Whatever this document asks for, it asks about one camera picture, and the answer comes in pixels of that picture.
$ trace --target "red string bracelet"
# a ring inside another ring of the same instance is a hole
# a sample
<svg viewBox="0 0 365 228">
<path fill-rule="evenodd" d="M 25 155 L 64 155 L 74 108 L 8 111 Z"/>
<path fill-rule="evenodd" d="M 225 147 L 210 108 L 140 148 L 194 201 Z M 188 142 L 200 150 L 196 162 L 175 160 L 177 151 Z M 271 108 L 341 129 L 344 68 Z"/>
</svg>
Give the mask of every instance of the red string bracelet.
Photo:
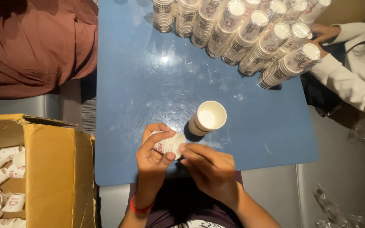
<svg viewBox="0 0 365 228">
<path fill-rule="evenodd" d="M 135 208 L 135 206 L 133 205 L 133 200 L 135 199 L 135 195 L 132 197 L 132 199 L 131 199 L 131 202 L 130 202 L 130 204 L 129 204 L 129 207 L 130 207 L 130 209 L 131 210 L 133 210 L 134 212 L 136 212 L 136 213 L 141 213 L 141 214 L 146 214 L 147 213 L 147 211 L 148 210 L 150 210 L 152 207 L 153 207 L 153 205 L 155 204 L 155 201 L 156 201 L 156 199 L 155 200 L 153 200 L 153 202 L 152 202 L 152 204 L 150 204 L 148 207 L 146 207 L 146 208 L 144 208 L 144 209 L 137 209 L 137 208 Z"/>
</svg>

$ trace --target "open cardboard box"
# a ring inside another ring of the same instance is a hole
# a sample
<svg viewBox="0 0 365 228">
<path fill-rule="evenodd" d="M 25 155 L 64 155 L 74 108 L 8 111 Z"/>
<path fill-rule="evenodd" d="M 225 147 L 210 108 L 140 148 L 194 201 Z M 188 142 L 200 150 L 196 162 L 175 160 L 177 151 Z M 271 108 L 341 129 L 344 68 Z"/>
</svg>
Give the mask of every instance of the open cardboard box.
<svg viewBox="0 0 365 228">
<path fill-rule="evenodd" d="M 24 145 L 25 179 L 10 178 L 3 192 L 25 193 L 27 228 L 94 228 L 94 137 L 71 123 L 24 114 L 0 115 L 0 148 Z"/>
</svg>

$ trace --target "plastic-wrapped cup stack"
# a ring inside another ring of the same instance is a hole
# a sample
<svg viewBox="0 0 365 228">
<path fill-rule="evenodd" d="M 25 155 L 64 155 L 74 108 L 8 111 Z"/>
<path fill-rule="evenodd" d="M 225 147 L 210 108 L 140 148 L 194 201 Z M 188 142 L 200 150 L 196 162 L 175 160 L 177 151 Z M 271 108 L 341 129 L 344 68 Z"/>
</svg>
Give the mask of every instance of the plastic-wrapped cup stack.
<svg viewBox="0 0 365 228">
<path fill-rule="evenodd" d="M 269 23 L 267 30 L 273 28 L 274 25 L 281 23 L 283 21 L 284 13 L 287 11 L 287 6 L 278 0 L 273 0 L 268 2 L 264 8 L 264 12 L 267 13 L 269 17 Z"/>
<path fill-rule="evenodd" d="M 197 13 L 191 42 L 197 48 L 208 44 L 210 35 L 215 27 L 220 13 L 225 8 L 226 0 L 203 0 Z"/>
<path fill-rule="evenodd" d="M 254 11 L 239 27 L 232 42 L 225 49 L 222 55 L 222 61 L 234 66 L 245 56 L 246 52 L 251 49 L 259 36 L 264 32 L 268 25 L 268 16 L 265 12 Z"/>
<path fill-rule="evenodd" d="M 206 53 L 211 58 L 222 56 L 236 34 L 244 13 L 245 5 L 241 1 L 231 0 L 227 3 L 206 46 Z"/>
<path fill-rule="evenodd" d="M 176 32 L 180 37 L 191 36 L 200 3 L 200 0 L 178 0 Z"/>
<path fill-rule="evenodd" d="M 284 23 L 276 24 L 264 34 L 248 54 L 240 61 L 239 70 L 244 75 L 252 75 L 259 70 L 290 37 L 290 27 Z"/>
<path fill-rule="evenodd" d="M 263 66 L 260 71 L 264 71 L 271 67 L 277 60 L 289 54 L 299 43 L 307 39 L 311 33 L 308 26 L 303 23 L 294 23 L 291 27 L 291 37 L 288 41 L 276 52 L 276 54 Z"/>
<path fill-rule="evenodd" d="M 312 24 L 330 4 L 331 0 L 310 0 L 307 9 L 301 14 L 298 21 Z"/>
<path fill-rule="evenodd" d="M 173 0 L 153 0 L 153 27 L 168 33 L 173 26 Z"/>
<path fill-rule="evenodd" d="M 311 43 L 305 44 L 267 68 L 260 75 L 259 84 L 263 88 L 270 89 L 298 75 L 306 67 L 316 63 L 319 58 L 319 48 Z"/>
<path fill-rule="evenodd" d="M 173 22 L 176 22 L 178 14 L 178 0 L 173 2 Z"/>
<path fill-rule="evenodd" d="M 261 0 L 243 0 L 243 3 L 245 4 L 246 12 L 243 16 L 242 22 L 244 22 L 246 18 L 253 13 L 253 11 L 258 9 L 261 4 Z"/>
<path fill-rule="evenodd" d="M 295 0 L 294 5 L 292 5 L 286 13 L 284 13 L 283 21 L 287 22 L 297 20 L 301 14 L 305 12 L 307 6 L 308 4 L 305 0 Z"/>
</svg>

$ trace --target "table top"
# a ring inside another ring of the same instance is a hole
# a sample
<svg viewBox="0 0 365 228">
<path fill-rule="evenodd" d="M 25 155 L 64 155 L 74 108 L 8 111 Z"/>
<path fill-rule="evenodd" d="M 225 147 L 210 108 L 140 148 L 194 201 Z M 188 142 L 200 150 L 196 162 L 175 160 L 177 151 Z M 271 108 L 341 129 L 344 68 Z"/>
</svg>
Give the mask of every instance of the table top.
<svg viewBox="0 0 365 228">
<path fill-rule="evenodd" d="M 208 100 L 225 107 L 227 120 L 199 143 L 232 154 L 237 170 L 318 159 L 299 77 L 281 89 L 261 88 L 258 74 L 243 76 L 237 66 L 210 58 L 188 38 L 154 30 L 150 0 L 106 0 L 99 7 L 98 185 L 135 182 L 135 152 L 145 126 L 164 122 L 184 132 Z M 167 172 L 167 178 L 185 175 L 178 161 Z"/>
</svg>

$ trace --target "hand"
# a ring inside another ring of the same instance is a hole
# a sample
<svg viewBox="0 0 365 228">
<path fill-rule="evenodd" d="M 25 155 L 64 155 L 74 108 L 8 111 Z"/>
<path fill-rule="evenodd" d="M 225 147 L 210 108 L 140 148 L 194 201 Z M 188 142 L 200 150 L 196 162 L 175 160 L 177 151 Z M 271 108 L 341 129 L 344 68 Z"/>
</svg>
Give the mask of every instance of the hand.
<svg viewBox="0 0 365 228">
<path fill-rule="evenodd" d="M 173 163 L 176 155 L 172 152 L 162 154 L 153 149 L 156 143 L 163 139 L 171 138 L 176 134 L 163 123 L 147 125 L 143 133 L 142 144 L 136 152 L 138 163 L 138 190 L 135 194 L 134 206 L 138 209 L 148 207 L 156 197 L 163 185 L 165 170 Z"/>
<path fill-rule="evenodd" d="M 235 210 L 242 186 L 235 179 L 233 156 L 196 143 L 181 144 L 180 152 L 198 189 Z"/>
<path fill-rule="evenodd" d="M 327 52 L 327 51 L 325 51 L 322 47 L 321 47 L 321 45 L 316 41 L 316 40 L 306 40 L 307 41 L 307 43 L 311 43 L 311 44 L 314 44 L 314 45 L 316 45 L 318 48 L 319 48 L 319 50 L 320 50 L 320 57 L 321 58 L 325 58 L 325 56 L 327 56 L 329 53 Z"/>
<path fill-rule="evenodd" d="M 315 41 L 320 43 L 322 41 L 338 36 L 340 34 L 340 27 L 314 24 L 312 25 L 312 32 L 317 34 L 317 38 L 315 39 Z"/>
</svg>

